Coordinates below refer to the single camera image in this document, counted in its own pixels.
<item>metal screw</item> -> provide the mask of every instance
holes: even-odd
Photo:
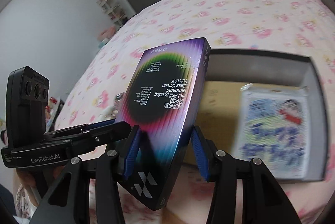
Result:
[[[225,153],[223,150],[217,150],[217,151],[216,151],[216,154],[217,154],[217,156],[219,156],[219,157],[223,157],[224,155],[226,155],[226,153]]]
[[[253,158],[252,161],[253,161],[254,164],[261,164],[262,163],[262,160],[260,158]]]
[[[116,150],[109,150],[108,152],[107,152],[107,155],[108,156],[110,156],[110,157],[112,157],[112,156],[115,156],[117,154],[117,152],[116,152]]]
[[[77,164],[77,163],[79,163],[79,161],[80,161],[80,159],[78,157],[73,157],[71,159],[71,164]]]

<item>camera lens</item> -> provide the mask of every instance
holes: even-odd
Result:
[[[48,96],[48,91],[46,89],[43,90],[43,98],[46,99]]]
[[[32,86],[31,86],[31,82],[30,81],[27,81],[26,83],[26,87],[25,87],[25,92],[26,92],[26,95],[27,96],[30,96],[31,94],[31,90],[32,90]]]
[[[37,99],[39,99],[41,96],[41,85],[40,84],[36,84],[35,86],[35,97]]]

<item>white wall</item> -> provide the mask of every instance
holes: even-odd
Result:
[[[97,52],[97,36],[112,25],[97,0],[12,0],[0,13],[0,108],[8,74],[29,65],[50,80],[50,95],[66,98]]]

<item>screen protector box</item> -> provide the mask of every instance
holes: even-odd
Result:
[[[121,185],[152,210],[164,207],[198,111],[210,46],[196,38],[146,50],[116,122],[142,130],[133,174]]]

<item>bed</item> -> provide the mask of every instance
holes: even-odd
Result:
[[[146,49],[196,37],[207,38],[213,49],[311,56],[328,102],[330,128],[334,129],[335,15],[320,0],[162,0],[129,20],[101,49],[69,94],[55,129],[100,121],[115,95],[127,89]],[[334,192],[334,139],[332,131],[324,181],[282,185],[303,224],[314,222]],[[103,152],[104,147],[99,147],[82,158],[98,157]],[[205,223],[213,188],[198,171],[183,167],[167,205],[176,216],[174,223]],[[152,212],[120,191],[127,223],[160,223],[165,218],[162,210]],[[237,193],[239,223],[241,185]]]

